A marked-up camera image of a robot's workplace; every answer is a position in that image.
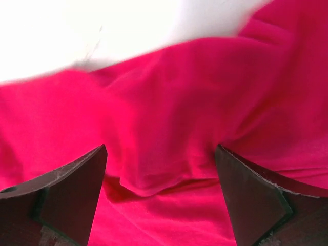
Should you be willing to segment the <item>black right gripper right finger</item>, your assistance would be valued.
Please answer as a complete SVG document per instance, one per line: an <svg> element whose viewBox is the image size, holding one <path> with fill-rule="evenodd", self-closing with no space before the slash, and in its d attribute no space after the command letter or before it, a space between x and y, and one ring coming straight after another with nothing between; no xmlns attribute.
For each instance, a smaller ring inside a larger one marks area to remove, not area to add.
<svg viewBox="0 0 328 246"><path fill-rule="evenodd" d="M327 245L327 189L218 145L216 166L237 245Z"/></svg>

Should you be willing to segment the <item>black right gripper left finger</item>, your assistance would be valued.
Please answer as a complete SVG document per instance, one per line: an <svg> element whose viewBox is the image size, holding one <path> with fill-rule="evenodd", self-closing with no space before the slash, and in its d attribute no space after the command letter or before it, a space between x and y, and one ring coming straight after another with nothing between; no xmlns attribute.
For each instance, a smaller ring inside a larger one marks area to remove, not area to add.
<svg viewBox="0 0 328 246"><path fill-rule="evenodd" d="M87 245L106 161L101 145L67 165L1 190L1 245Z"/></svg>

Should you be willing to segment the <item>bright red t shirt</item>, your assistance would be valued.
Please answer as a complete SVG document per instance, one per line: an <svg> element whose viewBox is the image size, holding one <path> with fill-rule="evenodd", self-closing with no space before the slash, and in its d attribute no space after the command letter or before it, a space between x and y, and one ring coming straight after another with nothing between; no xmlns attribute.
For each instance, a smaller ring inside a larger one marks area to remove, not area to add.
<svg viewBox="0 0 328 246"><path fill-rule="evenodd" d="M221 144L327 187L327 1L272 1L234 37L1 87L1 187L105 145L90 245L234 245Z"/></svg>

